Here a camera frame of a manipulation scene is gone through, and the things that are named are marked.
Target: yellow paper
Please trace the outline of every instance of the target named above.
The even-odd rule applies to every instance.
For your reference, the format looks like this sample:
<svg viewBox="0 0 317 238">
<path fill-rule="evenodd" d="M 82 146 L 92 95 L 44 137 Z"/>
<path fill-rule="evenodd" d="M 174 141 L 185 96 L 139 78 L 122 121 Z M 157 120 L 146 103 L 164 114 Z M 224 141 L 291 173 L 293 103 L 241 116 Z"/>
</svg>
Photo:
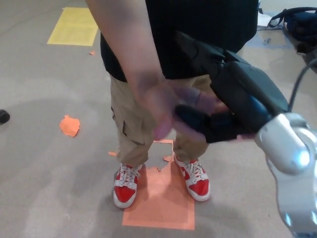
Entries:
<svg viewBox="0 0 317 238">
<path fill-rule="evenodd" d="M 92 46 L 98 26 L 88 8 L 66 7 L 63 10 L 48 44 Z"/>
</svg>

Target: person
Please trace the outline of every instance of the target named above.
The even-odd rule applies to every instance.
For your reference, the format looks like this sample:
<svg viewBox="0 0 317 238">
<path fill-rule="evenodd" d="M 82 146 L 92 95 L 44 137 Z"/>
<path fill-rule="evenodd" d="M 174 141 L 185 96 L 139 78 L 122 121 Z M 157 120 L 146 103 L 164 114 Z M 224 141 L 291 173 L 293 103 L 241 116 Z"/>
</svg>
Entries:
<svg viewBox="0 0 317 238">
<path fill-rule="evenodd" d="M 100 31 L 101 54 L 110 74 L 111 110 L 117 127 L 120 168 L 113 199 L 129 207 L 140 169 L 155 140 L 176 130 L 175 162 L 197 201 L 210 198 L 210 181 L 199 157 L 208 145 L 174 114 L 187 103 L 211 114 L 217 103 L 208 75 L 194 72 L 175 41 L 176 31 L 238 52 L 257 30 L 258 0 L 86 0 Z"/>
</svg>

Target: white shoelace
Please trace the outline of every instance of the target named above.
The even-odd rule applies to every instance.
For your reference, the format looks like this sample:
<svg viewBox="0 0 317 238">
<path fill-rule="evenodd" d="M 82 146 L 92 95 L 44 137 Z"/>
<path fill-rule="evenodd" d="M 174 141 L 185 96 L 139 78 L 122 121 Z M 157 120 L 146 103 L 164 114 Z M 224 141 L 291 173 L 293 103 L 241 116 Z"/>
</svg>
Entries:
<svg viewBox="0 0 317 238">
<path fill-rule="evenodd" d="M 127 186 L 128 188 L 132 187 L 134 183 L 134 178 L 140 177 L 139 168 L 131 169 L 125 165 L 121 165 L 120 171 L 120 187 Z"/>
<path fill-rule="evenodd" d="M 202 164 L 199 161 L 194 163 L 186 163 L 186 168 L 189 170 L 190 174 L 193 176 L 193 182 L 197 183 L 200 180 L 205 180 L 205 173 L 203 171 Z"/>
</svg>

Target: black t-shirt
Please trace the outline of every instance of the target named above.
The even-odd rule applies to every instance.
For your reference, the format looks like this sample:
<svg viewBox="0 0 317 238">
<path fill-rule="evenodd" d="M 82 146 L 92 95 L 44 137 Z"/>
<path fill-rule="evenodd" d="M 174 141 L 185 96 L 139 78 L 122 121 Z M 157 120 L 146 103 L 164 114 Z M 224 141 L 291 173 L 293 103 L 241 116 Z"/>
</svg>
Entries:
<svg viewBox="0 0 317 238">
<path fill-rule="evenodd" d="M 197 75 L 175 41 L 175 31 L 238 52 L 256 33 L 259 0 L 146 0 L 152 34 L 167 79 Z M 101 35 L 106 70 L 126 81 L 120 64 Z"/>
</svg>

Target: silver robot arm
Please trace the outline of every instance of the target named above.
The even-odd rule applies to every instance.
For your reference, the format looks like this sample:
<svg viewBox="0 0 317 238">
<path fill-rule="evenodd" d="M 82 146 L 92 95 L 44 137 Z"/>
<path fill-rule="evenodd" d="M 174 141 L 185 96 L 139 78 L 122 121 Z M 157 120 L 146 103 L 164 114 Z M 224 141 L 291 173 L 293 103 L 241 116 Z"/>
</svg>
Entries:
<svg viewBox="0 0 317 238">
<path fill-rule="evenodd" d="M 294 238 L 317 238 L 317 131 L 292 112 L 299 84 L 317 59 L 302 70 L 288 102 L 265 72 L 235 53 L 181 32 L 176 40 L 193 70 L 211 76 L 212 90 L 230 109 L 210 116 L 178 105 L 177 116 L 202 133 L 207 143 L 255 134 L 276 181 L 283 222 Z"/>
<path fill-rule="evenodd" d="M 276 181 L 277 207 L 294 238 L 317 238 L 317 131 L 295 113 L 280 114 L 256 135 Z"/>
</svg>

